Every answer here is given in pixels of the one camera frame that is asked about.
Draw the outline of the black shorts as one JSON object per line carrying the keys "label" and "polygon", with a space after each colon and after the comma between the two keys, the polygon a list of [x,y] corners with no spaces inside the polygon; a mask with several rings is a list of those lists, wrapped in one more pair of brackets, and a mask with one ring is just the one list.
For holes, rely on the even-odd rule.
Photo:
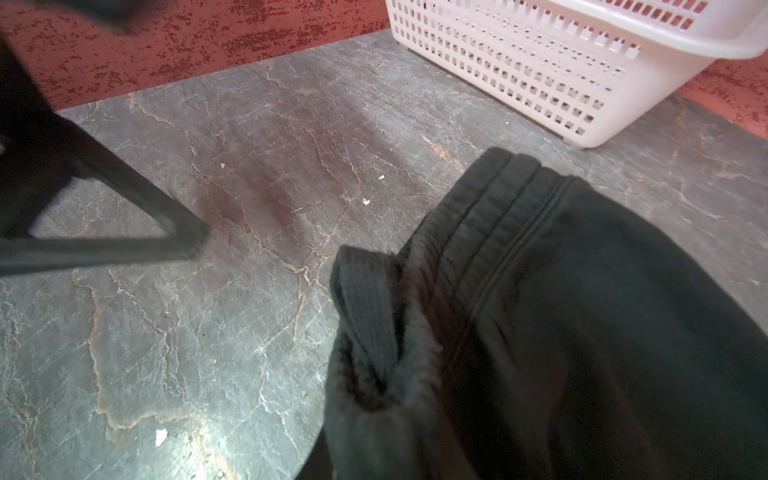
{"label": "black shorts", "polygon": [[342,246],[302,479],[763,479],[767,337],[667,235],[493,147],[395,254]]}

